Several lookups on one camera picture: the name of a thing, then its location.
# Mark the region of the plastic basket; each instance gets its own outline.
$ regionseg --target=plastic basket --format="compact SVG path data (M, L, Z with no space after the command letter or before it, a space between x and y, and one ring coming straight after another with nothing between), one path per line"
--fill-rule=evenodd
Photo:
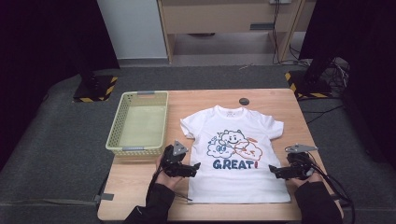
M118 156L163 154L168 110L167 91L125 92L106 142Z

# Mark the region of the wooden table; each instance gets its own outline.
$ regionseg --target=wooden table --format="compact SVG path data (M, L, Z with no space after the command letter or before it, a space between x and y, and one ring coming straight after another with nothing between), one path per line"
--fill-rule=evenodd
M282 166L289 166L284 148L296 143L314 146L314 141L305 123L294 93L289 89L261 90L211 90L169 91L168 124L166 145L177 139L191 148L193 140L187 139L180 129L180 119L199 110L215 105L226 108L241 107L239 99L250 101L246 108L272 115L284 122L284 132L272 141L274 151ZM313 151L316 162L324 169L317 151ZM187 153L183 163L188 163ZM102 200L98 217L101 220L124 220L136 205L145 205L147 188L155 171L152 161L136 161L131 158L115 157L104 193L114 194L112 201ZM188 178L177 186L176 192L187 195ZM294 198L295 187L287 182L291 203L261 204L187 204L178 197L169 211L169 220L298 220L300 209Z

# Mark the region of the wooden cabinet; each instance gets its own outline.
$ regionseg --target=wooden cabinet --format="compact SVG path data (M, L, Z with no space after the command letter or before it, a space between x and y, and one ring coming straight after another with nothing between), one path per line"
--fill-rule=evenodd
M306 29L315 5L305 0L281 4L275 23L276 5L269 0L158 1L170 61L177 34L268 32L274 25L279 58L284 59L294 30ZM299 23L300 16L304 23Z

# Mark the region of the white t-shirt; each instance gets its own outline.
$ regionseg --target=white t-shirt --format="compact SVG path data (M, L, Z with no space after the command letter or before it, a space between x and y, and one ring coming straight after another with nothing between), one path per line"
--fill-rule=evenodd
M283 122L244 107L219 105L180 120L188 138L194 138L193 165L201 167L189 179L191 203L287 203L283 179L268 165L280 166L271 139L283 132Z

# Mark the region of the cartoon print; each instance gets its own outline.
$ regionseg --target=cartoon print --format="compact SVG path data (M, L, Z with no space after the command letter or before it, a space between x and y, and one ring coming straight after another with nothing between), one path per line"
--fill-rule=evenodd
M240 130L236 132L224 130L218 135L219 138L215 136L208 142L208 156L228 159L233 154L237 154L247 160L259 161L261 159L262 150L254 144L257 141L253 138L246 138Z
M207 155L214 158L228 159L233 155L233 149L227 147L226 145L217 144L219 141L216 136L214 136L207 146Z

